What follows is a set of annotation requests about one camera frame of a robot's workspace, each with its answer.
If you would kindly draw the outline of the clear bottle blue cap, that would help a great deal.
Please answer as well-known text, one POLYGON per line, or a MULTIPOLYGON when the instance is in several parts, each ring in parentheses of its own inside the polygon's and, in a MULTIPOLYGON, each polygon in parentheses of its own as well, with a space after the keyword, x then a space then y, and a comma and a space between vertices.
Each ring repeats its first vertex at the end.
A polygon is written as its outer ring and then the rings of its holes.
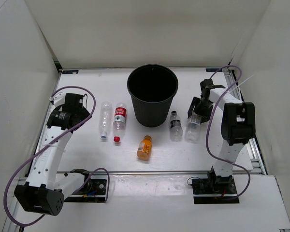
POLYGON ((100 138, 106 140, 111 127, 111 113, 112 113, 112 104, 108 101, 105 101, 101 104, 100 111, 100 122, 99 122, 99 134, 100 138))

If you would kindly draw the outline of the clear bottle white cap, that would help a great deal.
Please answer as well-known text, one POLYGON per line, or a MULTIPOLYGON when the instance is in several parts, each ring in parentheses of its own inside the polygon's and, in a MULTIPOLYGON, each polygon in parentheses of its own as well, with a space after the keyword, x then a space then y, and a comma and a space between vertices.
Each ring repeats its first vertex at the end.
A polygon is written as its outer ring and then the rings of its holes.
POLYGON ((190 143, 197 143, 200 136, 201 118, 196 113, 188 118, 187 128, 185 133, 186 141, 190 143))

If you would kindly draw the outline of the clear bottle black cap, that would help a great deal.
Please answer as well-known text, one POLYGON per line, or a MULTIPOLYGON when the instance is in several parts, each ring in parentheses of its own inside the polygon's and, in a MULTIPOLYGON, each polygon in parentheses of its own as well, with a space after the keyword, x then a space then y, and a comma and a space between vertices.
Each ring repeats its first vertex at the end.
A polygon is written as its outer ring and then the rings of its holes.
POLYGON ((170 116, 170 138, 172 141, 180 141, 183 136, 181 119, 177 111, 172 111, 170 116))

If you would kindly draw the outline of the clear bottle red label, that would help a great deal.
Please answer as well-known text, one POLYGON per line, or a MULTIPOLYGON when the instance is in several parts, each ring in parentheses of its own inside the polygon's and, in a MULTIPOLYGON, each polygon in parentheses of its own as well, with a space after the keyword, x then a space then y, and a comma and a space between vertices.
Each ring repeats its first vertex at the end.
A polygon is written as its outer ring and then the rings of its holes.
POLYGON ((113 120, 113 140, 115 143, 119 143, 123 136, 125 135, 126 130, 126 116, 127 116, 127 107, 125 103, 118 103, 116 105, 114 120, 113 120))

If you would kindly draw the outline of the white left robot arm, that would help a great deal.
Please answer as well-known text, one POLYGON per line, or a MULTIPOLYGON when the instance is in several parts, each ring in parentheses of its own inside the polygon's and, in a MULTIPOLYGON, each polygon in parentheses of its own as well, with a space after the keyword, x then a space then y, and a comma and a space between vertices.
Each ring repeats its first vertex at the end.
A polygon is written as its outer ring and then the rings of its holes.
POLYGON ((46 149, 34 162, 23 185, 17 185, 14 195, 27 212, 56 216, 64 200, 76 190, 87 193, 92 182, 85 170, 72 171, 57 181, 56 175, 65 147, 72 136, 68 130, 89 116, 83 106, 83 95, 58 93, 51 98, 55 109, 47 121, 43 136, 46 149))

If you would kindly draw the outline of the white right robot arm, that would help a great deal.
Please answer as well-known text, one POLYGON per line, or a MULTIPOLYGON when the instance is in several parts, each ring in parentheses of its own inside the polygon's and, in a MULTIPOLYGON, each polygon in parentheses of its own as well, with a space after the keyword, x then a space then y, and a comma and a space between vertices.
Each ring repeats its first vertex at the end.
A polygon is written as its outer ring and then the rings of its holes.
POLYGON ((213 117, 217 107, 223 111, 223 145, 215 165, 207 175, 208 189, 212 193, 219 193, 231 183, 233 164, 244 145, 255 136, 255 106, 235 98, 225 91, 223 85, 214 85, 211 79, 203 80, 200 86, 201 96, 193 98, 188 119, 196 116, 200 123, 205 123, 213 117))

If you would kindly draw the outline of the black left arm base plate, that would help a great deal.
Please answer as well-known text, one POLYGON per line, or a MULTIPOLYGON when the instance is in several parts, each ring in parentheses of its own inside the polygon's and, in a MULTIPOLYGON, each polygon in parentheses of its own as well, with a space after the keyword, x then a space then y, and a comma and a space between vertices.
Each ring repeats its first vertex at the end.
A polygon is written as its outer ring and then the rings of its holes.
POLYGON ((89 184, 85 186, 83 192, 77 192, 76 194, 66 198, 65 203, 105 203, 106 191, 107 191, 107 179, 94 179, 89 181, 89 184))

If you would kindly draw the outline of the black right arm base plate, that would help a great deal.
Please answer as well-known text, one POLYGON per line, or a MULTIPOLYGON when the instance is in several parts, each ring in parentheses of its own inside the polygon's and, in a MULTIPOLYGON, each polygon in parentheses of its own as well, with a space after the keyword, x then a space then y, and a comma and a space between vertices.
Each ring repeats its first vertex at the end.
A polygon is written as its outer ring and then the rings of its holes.
POLYGON ((187 185, 192 187, 194 204, 240 203, 233 178, 227 184, 211 186, 207 178, 191 177, 187 185))

